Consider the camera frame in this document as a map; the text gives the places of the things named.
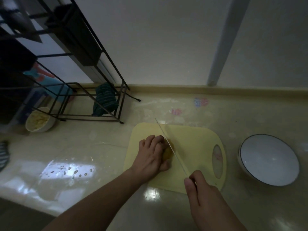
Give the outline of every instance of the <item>small white bowl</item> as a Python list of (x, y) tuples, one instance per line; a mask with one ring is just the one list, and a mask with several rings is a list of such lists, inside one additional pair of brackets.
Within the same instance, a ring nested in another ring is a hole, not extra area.
[(291, 184), (299, 174), (299, 162), (294, 151), (285, 142), (270, 135), (248, 137), (242, 143), (237, 159), (248, 175), (273, 186)]
[[(49, 108), (48, 107), (40, 107), (38, 108), (39, 110), (42, 110), (46, 113), (49, 112)], [(34, 113), (38, 113), (40, 111), (34, 110), (29, 117), (26, 120), (26, 129), (30, 132), (45, 132), (47, 130), (49, 130), (50, 128), (52, 128), (52, 126), (54, 125), (56, 118), (52, 117), (52, 116), (48, 116), (48, 120), (45, 122), (45, 124), (43, 126), (41, 126), (40, 128), (35, 128), (33, 126), (33, 124), (31, 123), (31, 121), (33, 120), (34, 117)]]

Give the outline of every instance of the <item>knife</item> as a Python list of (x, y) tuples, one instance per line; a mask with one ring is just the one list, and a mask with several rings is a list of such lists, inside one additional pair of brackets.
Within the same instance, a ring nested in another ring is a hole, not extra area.
[(168, 141), (168, 139), (167, 139), (167, 137), (166, 137), (166, 135), (165, 135), (165, 132), (164, 132), (163, 129), (161, 128), (161, 126), (160, 126), (160, 124), (158, 123), (158, 121), (157, 121), (156, 118), (155, 118), (155, 120), (156, 120), (156, 123), (158, 124), (158, 126), (159, 126), (161, 132), (163, 132), (163, 136), (164, 136), (164, 138), (167, 140), (167, 142), (168, 142), (168, 144), (169, 144), (169, 146), (170, 146), (170, 148), (171, 148), (171, 150), (172, 150), (172, 152), (173, 152), (175, 158), (176, 158), (176, 159), (178, 160), (178, 162), (180, 163), (180, 166), (182, 167), (182, 169), (183, 169), (183, 171), (184, 171), (186, 177), (188, 177), (188, 175), (187, 175), (187, 173), (186, 173), (186, 171), (185, 171), (185, 169), (184, 169), (182, 163), (180, 162), (179, 158), (176, 156), (176, 154), (175, 154), (175, 152), (174, 152), (174, 150), (173, 150), (171, 144), (169, 143), (169, 141)]

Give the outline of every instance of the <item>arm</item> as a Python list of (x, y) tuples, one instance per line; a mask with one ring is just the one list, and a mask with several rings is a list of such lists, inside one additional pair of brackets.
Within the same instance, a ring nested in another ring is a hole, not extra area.
[(184, 180), (192, 218), (200, 230), (247, 231), (219, 190), (207, 184), (201, 171)]
[(142, 184), (160, 171), (169, 169), (169, 162), (161, 161), (167, 146), (163, 136), (152, 135), (141, 140), (138, 155), (130, 169), (76, 203), (43, 231), (106, 230), (119, 209)]

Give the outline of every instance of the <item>black wire rack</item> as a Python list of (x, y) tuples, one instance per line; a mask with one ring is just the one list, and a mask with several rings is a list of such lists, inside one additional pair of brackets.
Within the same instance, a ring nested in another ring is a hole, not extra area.
[[(44, 10), (46, 11), (46, 13), (40, 13), (40, 14), (34, 14), (34, 15), (29, 15), (30, 19), (37, 19), (37, 18), (44, 18), (44, 17), (52, 17), (55, 22), (57, 23), (57, 27), (61, 28), (64, 32), (67, 33), (68, 36), (70, 36), (70, 39), (72, 42), (74, 42), (75, 44), (79, 45), (81, 48), (83, 47), (82, 44), (80, 44), (80, 42), (77, 40), (77, 38), (75, 38), (74, 35), (72, 35), (69, 30), (63, 25), (63, 23), (61, 23), (61, 21), (54, 15), (53, 11), (48, 7), (48, 5), (43, 1), (43, 0), (37, 0), (39, 2), (39, 4), (44, 8)], [(79, 7), (76, 4), (76, 2), (74, 0), (71, 0), (72, 5), (74, 5), (75, 8), (77, 8), (79, 11)], [(121, 78), (122, 82), (121, 82), (121, 86), (115, 86), (113, 83), (111, 83), (107, 77), (104, 75), (104, 73), (100, 70), (100, 68), (95, 65), (95, 69), (98, 71), (98, 73), (106, 80), (106, 82), (111, 86), (111, 88), (114, 90), (115, 92), (115, 96), (117, 97), (117, 103), (118, 103), (118, 108), (115, 109), (113, 112), (109, 112), (105, 107), (103, 107), (103, 105), (101, 105), (96, 99), (95, 96), (96, 94), (90, 94), (87, 89), (94, 89), (95, 87), (87, 87), (84, 88), (82, 85), (80, 85), (77, 82), (64, 82), (61, 78), (59, 78), (56, 74), (54, 74), (52, 71), (50, 71), (48, 68), (46, 68), (42, 63), (36, 61), (42, 68), (44, 68), (45, 70), (47, 70), (49, 73), (51, 73), (53, 76), (55, 76), (59, 81), (61, 81), (62, 83), (57, 83), (57, 84), (51, 84), (51, 85), (41, 85), (39, 82), (35, 81), (34, 79), (32, 79), (30, 76), (24, 75), (26, 77), (28, 77), (29, 79), (33, 80), (33, 82), (36, 84), (34, 86), (25, 86), (25, 87), (4, 87), (4, 88), (0, 88), (0, 90), (18, 90), (18, 89), (29, 89), (29, 88), (39, 88), (42, 87), (46, 90), (48, 90), (49, 92), (51, 92), (54, 96), (55, 99), (52, 102), (51, 108), (49, 110), (49, 112), (44, 112), (32, 105), (29, 105), (21, 100), (15, 99), (13, 97), (10, 96), (6, 96), (4, 94), (0, 94), (1, 96), (15, 101), (15, 102), (19, 102), (25, 106), (30, 106), (32, 109), (37, 110), (39, 112), (45, 113), (49, 116), (52, 116), (60, 121), (66, 121), (66, 120), (79, 120), (79, 121), (101, 121), (101, 122), (119, 122), (120, 124), (124, 124), (124, 122), (122, 122), (120, 120), (121, 117), (121, 112), (122, 112), (122, 108), (123, 108), (123, 104), (124, 104), (124, 100), (125, 100), (125, 96), (129, 96), (137, 101), (141, 101), (140, 99), (137, 99), (135, 97), (132, 97), (131, 95), (129, 95), (127, 93), (127, 90), (130, 90), (129, 86), (127, 85), (127, 83), (125, 82), (125, 80), (123, 79), (121, 73), (119, 72), (119, 70), (117, 69), (117, 67), (115, 66), (115, 64), (113, 63), (113, 61), (111, 60), (110, 56), (108, 55), (107, 51), (105, 50), (104, 46), (102, 45), (102, 43), (100, 42), (100, 40), (98, 39), (97, 35), (95, 34), (95, 32), (93, 31), (93, 29), (91, 28), (90, 24), (88, 23), (87, 19), (84, 17), (84, 15), (82, 14), (82, 12), (80, 11), (81, 17), (84, 21), (84, 23), (86, 24), (87, 28), (89, 29), (89, 31), (91, 32), (92, 36), (95, 38), (96, 42), (98, 43), (100, 49), (101, 49), (101, 53), (104, 53), (106, 55), (106, 57), (108, 58), (108, 60), (110, 61), (110, 63), (112, 64), (112, 66), (114, 67), (114, 69), (116, 70), (116, 72), (118, 73), (119, 77)], [(42, 35), (42, 34), (50, 34), (53, 33), (54, 29), (44, 29), (44, 30), (38, 30), (38, 31), (33, 31), (33, 32), (27, 32), (24, 34), (12, 34), (12, 35), (5, 35), (0, 37), (0, 40), (6, 40), (6, 39), (16, 39), (16, 38), (22, 38), (25, 36), (30, 36), (30, 35)], [(46, 54), (46, 55), (38, 55), (36, 56), (37, 58), (48, 58), (48, 57), (63, 57), (63, 56), (74, 56), (73, 53), (62, 53), (62, 54)], [(61, 86), (61, 88), (59, 89), (58, 93), (53, 92), (52, 90), (49, 89), (49, 87), (52, 86)], [(62, 90), (64, 88), (64, 86), (68, 86), (69, 89), (67, 89), (67, 92), (65, 94), (62, 93)], [(82, 91), (82, 94), (77, 93), (76, 89), (79, 89), (80, 91)], [(60, 109), (57, 112), (54, 112), (54, 107), (55, 104), (57, 102), (57, 100), (59, 99), (59, 97), (63, 96), (64, 99), (61, 103)], [(92, 115), (80, 115), (80, 114), (67, 114), (65, 113), (65, 108), (67, 107), (67, 104), (70, 100), (71, 96), (88, 96), (90, 97), (94, 103), (96, 103), (97, 105), (99, 105), (102, 109), (104, 109), (108, 114), (106, 115), (102, 115), (102, 116), (92, 116)]]

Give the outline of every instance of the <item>cutting board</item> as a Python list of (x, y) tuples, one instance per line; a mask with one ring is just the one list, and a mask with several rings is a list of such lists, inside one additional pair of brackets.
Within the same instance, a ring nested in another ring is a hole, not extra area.
[[(218, 135), (213, 131), (190, 126), (177, 126), (160, 124), (166, 137), (174, 144), (175, 154), (178, 156), (185, 171), (190, 175), (195, 170), (202, 171), (207, 183), (216, 186), (219, 190), (223, 187), (226, 178), (227, 162), (225, 150)], [(139, 148), (139, 141), (146, 139), (149, 135), (163, 135), (158, 124), (139, 123), (133, 130), (124, 162), (124, 170), (132, 166)], [(222, 155), (222, 175), (216, 178), (212, 157), (213, 149), (218, 145)], [(171, 168), (168, 171), (159, 173), (149, 182), (149, 186), (186, 193), (184, 179), (187, 176), (177, 159), (173, 156)]]

